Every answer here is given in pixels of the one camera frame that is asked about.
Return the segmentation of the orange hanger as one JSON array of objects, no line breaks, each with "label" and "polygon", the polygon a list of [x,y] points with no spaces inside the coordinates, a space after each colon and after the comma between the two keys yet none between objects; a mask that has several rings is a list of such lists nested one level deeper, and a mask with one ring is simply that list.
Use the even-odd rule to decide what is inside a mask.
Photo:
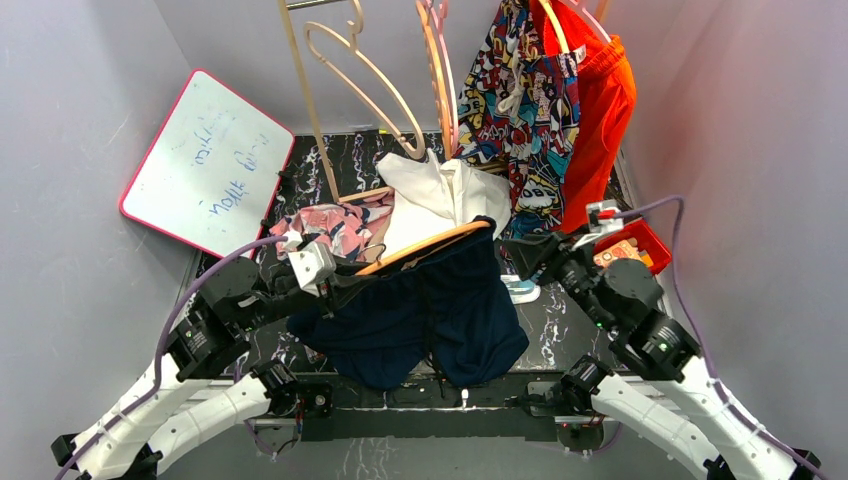
[{"label": "orange hanger", "polygon": [[429,249],[431,253],[437,251],[439,248],[446,247],[451,243],[455,243],[456,241],[465,238],[472,233],[475,233],[478,230],[485,230],[489,227],[493,227],[495,225],[494,221],[487,218],[481,217],[479,220],[472,221],[470,223],[455,227],[451,230],[445,231],[438,235],[434,235],[430,238],[422,240],[416,244],[413,244],[409,247],[406,247],[388,257],[377,260],[359,271],[355,273],[356,276],[369,276],[374,275],[389,265],[403,262],[407,257],[424,257],[424,251]]}]

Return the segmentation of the navy blue shorts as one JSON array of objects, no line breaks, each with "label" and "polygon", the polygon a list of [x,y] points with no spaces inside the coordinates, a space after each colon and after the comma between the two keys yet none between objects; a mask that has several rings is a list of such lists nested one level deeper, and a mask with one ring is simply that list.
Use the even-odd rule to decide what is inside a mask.
[{"label": "navy blue shorts", "polygon": [[444,239],[382,268],[336,312],[292,315],[288,331],[337,372],[377,389],[399,387],[428,361],[456,387],[507,373],[529,340],[496,258],[494,219],[477,216]]}]

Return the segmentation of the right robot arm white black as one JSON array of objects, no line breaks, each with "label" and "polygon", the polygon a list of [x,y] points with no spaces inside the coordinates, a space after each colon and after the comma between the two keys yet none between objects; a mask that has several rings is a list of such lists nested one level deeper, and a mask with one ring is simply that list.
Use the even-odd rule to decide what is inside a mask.
[{"label": "right robot arm white black", "polygon": [[614,357],[675,405],[635,389],[604,363],[583,356],[561,379],[562,404],[611,416],[679,461],[697,479],[816,479],[809,450],[773,437],[710,372],[700,344],[658,302],[663,290],[640,260],[606,266],[586,240],[561,233],[504,244],[522,279],[559,283],[611,337]]}]

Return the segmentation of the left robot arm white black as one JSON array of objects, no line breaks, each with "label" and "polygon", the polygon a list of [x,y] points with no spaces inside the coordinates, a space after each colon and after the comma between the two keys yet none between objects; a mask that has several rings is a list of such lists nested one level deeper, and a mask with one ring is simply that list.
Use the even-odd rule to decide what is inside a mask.
[{"label": "left robot arm white black", "polygon": [[245,257],[228,257],[204,273],[179,302],[153,360],[92,426],[58,436],[50,446],[58,476],[154,479],[180,457],[239,424],[266,414],[300,419],[308,386],[282,362],[252,367],[193,406],[251,348],[246,336],[328,299],[335,261],[294,253],[270,281]]}]

